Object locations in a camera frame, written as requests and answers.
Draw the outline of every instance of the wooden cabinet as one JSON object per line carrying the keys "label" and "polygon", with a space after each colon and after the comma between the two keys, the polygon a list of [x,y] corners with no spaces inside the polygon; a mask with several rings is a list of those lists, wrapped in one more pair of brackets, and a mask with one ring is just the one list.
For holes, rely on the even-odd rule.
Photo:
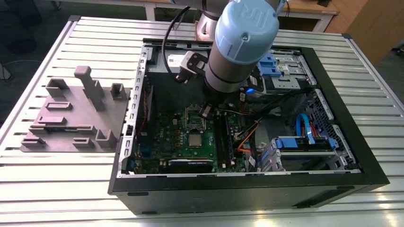
{"label": "wooden cabinet", "polygon": [[332,0],[340,10],[325,29],[348,33],[376,65],[404,38],[404,0]]}

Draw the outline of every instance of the aluminum workbench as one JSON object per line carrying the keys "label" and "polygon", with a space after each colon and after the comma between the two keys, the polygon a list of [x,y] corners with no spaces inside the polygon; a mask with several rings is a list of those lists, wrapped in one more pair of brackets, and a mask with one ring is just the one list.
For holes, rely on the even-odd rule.
{"label": "aluminum workbench", "polygon": [[[280,31],[274,45],[314,49],[390,184],[317,209],[134,216],[106,194],[113,154],[22,153],[50,78],[93,69],[102,87],[132,87],[142,38],[162,38],[168,22],[72,17],[0,130],[0,224],[120,226],[400,226],[404,223],[404,107],[352,40]],[[193,24],[170,38],[194,39]]]}

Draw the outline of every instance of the open computer tower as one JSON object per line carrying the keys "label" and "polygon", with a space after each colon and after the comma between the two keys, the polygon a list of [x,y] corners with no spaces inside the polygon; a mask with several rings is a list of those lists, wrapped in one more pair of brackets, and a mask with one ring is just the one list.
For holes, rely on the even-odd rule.
{"label": "open computer tower", "polygon": [[[173,73],[210,47],[169,41]],[[133,213],[318,207],[389,183],[313,49],[273,46],[253,73],[205,120],[202,77],[177,84],[161,40],[144,40],[108,189]]]}

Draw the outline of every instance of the green circuit board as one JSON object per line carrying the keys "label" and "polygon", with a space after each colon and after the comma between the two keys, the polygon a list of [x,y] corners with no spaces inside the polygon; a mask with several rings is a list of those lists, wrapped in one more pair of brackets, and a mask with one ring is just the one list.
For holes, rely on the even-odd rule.
{"label": "green circuit board", "polygon": [[[238,131],[238,118],[226,116],[230,133]],[[197,112],[158,113],[154,125],[153,146],[138,145],[142,154],[142,169],[148,174],[158,173],[160,159],[208,159],[213,161],[213,172],[244,172],[245,158],[236,158],[234,165],[217,165],[213,121],[202,120]]]}

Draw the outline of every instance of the ram slot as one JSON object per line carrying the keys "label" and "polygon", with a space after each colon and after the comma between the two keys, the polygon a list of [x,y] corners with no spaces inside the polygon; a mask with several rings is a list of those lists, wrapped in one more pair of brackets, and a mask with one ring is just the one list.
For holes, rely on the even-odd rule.
{"label": "ram slot", "polygon": [[228,168],[233,164],[233,145],[229,133],[229,126],[225,116],[216,116],[213,119],[213,131],[216,141],[217,165]]}

